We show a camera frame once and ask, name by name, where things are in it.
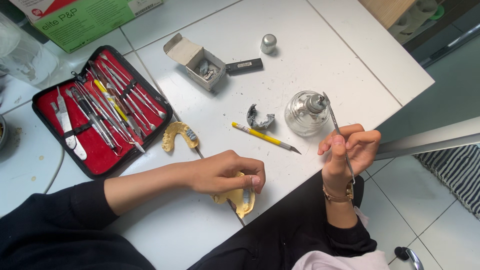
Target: barcode label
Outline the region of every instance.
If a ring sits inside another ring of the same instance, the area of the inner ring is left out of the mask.
[[[144,13],[145,11],[153,8],[153,6],[154,6],[154,4],[151,4],[151,5],[148,5],[146,8],[142,8],[140,11],[138,11],[138,12],[135,13],[135,17],[138,16],[138,15],[140,15],[140,14],[142,14],[142,13]]]
[[[251,65],[252,65],[252,62],[246,62],[246,63],[238,64],[237,67],[241,68],[241,67],[248,67],[248,66],[251,66]]]

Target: red instrument case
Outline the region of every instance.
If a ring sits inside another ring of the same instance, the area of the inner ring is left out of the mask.
[[[32,107],[88,177],[105,179],[163,134],[173,111],[111,46],[99,47],[80,74],[72,74],[74,78],[34,95]],[[65,113],[57,87],[71,131],[64,132],[60,123]]]

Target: hand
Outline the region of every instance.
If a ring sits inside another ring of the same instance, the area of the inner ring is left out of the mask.
[[[187,186],[199,193],[220,194],[255,187],[255,192],[260,194],[265,184],[264,163],[240,157],[233,150],[187,164],[184,170],[193,174],[193,177],[188,177]],[[234,177],[238,171],[245,176]]]
[[[347,184],[352,179],[345,153],[355,175],[370,167],[377,154],[381,134],[376,130],[365,131],[360,124],[340,127],[341,135],[332,131],[318,145],[318,155],[323,155],[332,148],[322,170],[322,178],[327,192],[335,197],[346,195]]]

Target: fingernail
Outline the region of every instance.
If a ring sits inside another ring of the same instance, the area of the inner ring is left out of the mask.
[[[254,175],[252,176],[252,185],[253,186],[259,186],[260,185],[260,177]]]
[[[333,144],[334,145],[342,145],[343,144],[343,137],[342,135],[335,135],[333,137]]]

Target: person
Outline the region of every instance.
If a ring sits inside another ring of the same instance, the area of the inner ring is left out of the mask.
[[[365,132],[359,124],[341,127],[340,133],[333,131],[319,144],[319,155],[332,150],[320,172],[191,269],[315,269],[318,263],[332,269],[370,264],[369,269],[385,269],[382,254],[372,256],[378,252],[376,242],[354,208],[360,206],[362,178],[356,177],[353,200],[334,202],[322,190],[331,198],[345,198],[351,180],[345,153],[355,175],[360,174],[373,162],[380,133]],[[237,171],[245,176],[232,177]],[[102,229],[171,189],[218,194],[254,187],[260,194],[265,178],[262,161],[229,150],[49,195],[33,194],[0,219],[0,269],[154,269],[125,238]]]

